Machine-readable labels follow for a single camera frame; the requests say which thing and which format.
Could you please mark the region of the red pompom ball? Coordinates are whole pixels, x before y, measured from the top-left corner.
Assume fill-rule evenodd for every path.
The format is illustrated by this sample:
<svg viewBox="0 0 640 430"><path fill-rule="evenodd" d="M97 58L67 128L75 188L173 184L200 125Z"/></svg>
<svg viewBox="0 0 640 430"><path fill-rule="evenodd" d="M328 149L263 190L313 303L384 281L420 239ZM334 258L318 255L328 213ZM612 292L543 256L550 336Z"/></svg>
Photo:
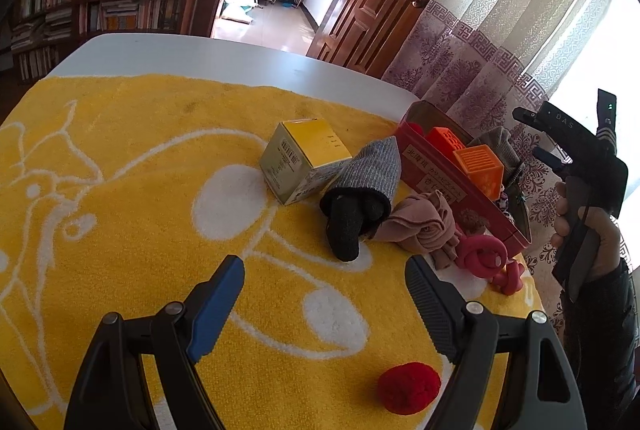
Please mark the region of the red pompom ball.
<svg viewBox="0 0 640 430"><path fill-rule="evenodd" d="M410 362L383 372L376 383L376 396L392 414L409 416L423 412L437 398L441 386L433 367Z"/></svg>
<svg viewBox="0 0 640 430"><path fill-rule="evenodd" d="M410 127L413 130L413 132L416 132L416 134L424 138L425 132L423 128L420 126L420 124L416 124L415 122L408 122L407 126Z"/></svg>

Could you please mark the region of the orange ribbed cube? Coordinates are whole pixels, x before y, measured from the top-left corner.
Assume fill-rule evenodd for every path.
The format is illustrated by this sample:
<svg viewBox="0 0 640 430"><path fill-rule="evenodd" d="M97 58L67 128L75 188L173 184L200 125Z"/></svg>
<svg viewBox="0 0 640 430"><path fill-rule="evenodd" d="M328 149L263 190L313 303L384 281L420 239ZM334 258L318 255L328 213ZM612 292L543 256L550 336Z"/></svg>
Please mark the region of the orange ribbed cube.
<svg viewBox="0 0 640 430"><path fill-rule="evenodd" d="M504 167L486 144L454 151L454 161L466 177L492 202L499 199Z"/></svg>

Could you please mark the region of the beige pink cloth bundle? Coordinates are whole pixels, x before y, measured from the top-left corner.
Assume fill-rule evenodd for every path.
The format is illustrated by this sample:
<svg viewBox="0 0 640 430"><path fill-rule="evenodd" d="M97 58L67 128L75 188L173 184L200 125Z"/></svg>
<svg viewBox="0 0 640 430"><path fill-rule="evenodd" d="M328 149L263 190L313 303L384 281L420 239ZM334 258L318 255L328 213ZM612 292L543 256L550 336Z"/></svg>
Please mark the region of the beige pink cloth bundle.
<svg viewBox="0 0 640 430"><path fill-rule="evenodd" d="M378 242L394 242L412 254L431 256L442 270L457 259L460 232L445 196L439 190L412 193L393 208L373 235Z"/></svg>

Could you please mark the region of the large orange cat cube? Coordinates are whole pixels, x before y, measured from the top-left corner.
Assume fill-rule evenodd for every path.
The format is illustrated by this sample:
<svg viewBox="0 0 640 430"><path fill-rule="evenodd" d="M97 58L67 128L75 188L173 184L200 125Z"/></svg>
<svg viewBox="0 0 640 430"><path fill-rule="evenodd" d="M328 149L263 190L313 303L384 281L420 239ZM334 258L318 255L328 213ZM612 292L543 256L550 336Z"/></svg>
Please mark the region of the large orange cat cube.
<svg viewBox="0 0 640 430"><path fill-rule="evenodd" d="M454 153L457 150L464 150L465 145L460 138L446 127L432 127L425 135L427 142L431 143L439 153L443 154L447 159L456 162L457 158Z"/></svg>

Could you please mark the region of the grey black sock roll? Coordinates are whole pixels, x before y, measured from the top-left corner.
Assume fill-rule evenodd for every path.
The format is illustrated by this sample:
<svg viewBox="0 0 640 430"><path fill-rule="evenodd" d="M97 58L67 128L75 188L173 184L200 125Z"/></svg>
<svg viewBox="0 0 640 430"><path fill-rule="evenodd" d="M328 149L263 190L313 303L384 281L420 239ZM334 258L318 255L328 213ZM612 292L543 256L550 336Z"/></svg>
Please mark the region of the grey black sock roll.
<svg viewBox="0 0 640 430"><path fill-rule="evenodd" d="M364 146L323 193L319 207L337 260L355 261L360 239L374 234L388 218L400 174L397 138L391 135Z"/></svg>

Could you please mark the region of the yellow cardboard box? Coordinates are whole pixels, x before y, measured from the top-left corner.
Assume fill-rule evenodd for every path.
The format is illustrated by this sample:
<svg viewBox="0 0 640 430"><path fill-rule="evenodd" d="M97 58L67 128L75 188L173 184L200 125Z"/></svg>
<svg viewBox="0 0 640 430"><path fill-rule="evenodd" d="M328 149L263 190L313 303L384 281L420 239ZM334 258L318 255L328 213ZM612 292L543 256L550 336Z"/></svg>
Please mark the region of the yellow cardboard box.
<svg viewBox="0 0 640 430"><path fill-rule="evenodd" d="M322 118L278 123L259 165L281 205L323 190L352 160L352 154Z"/></svg>

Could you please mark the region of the red biscuit tin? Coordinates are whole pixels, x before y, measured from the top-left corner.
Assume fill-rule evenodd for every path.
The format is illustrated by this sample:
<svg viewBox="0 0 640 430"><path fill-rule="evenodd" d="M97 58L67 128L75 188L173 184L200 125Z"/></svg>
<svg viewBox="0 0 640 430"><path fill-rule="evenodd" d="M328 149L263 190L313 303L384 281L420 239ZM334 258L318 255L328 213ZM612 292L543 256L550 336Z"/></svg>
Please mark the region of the red biscuit tin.
<svg viewBox="0 0 640 430"><path fill-rule="evenodd" d="M424 132L432 127L449 128L462 142L472 136L433 104L417 101L409 106L395 131L401 156L401 179L413 190L440 190L454 217L464 228L486 228L500 239L511 257L525 251L532 242L526 201L516 185L508 189L512 220L489 200L454 164L426 138L413 132L408 122L420 124Z"/></svg>

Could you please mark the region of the purple patterned curtain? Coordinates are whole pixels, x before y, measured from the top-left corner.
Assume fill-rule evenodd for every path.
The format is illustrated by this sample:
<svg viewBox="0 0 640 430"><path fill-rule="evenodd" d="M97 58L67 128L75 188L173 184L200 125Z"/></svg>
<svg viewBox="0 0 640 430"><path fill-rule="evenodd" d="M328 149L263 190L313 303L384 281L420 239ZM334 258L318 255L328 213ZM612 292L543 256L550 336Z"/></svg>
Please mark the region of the purple patterned curtain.
<svg viewBox="0 0 640 430"><path fill-rule="evenodd" d="M623 255L639 263L638 0L431 0L386 70L387 82L428 101L474 135L502 127L524 167L532 242L525 259L544 308L564 325L551 274L556 176L534 158L549 139L512 117L550 102L597 127L597 93L617 98L617 153L629 170L620 213Z"/></svg>

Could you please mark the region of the yellow white towel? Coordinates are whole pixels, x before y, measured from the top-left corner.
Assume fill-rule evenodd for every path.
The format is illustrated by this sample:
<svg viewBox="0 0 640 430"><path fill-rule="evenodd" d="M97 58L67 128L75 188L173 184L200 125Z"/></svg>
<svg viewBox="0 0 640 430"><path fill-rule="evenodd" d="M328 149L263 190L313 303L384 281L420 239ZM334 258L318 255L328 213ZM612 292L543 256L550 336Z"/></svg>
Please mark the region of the yellow white towel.
<svg viewBox="0 0 640 430"><path fill-rule="evenodd" d="M47 78L1 127L1 367L62 427L102 316L186 298L229 254L245 283L196 369L229 429L421 429L378 400L387 369L439 355L405 251L337 261L316 198L279 204L258 162L277 124L322 118L352 153L393 121L276 88L147 75Z"/></svg>

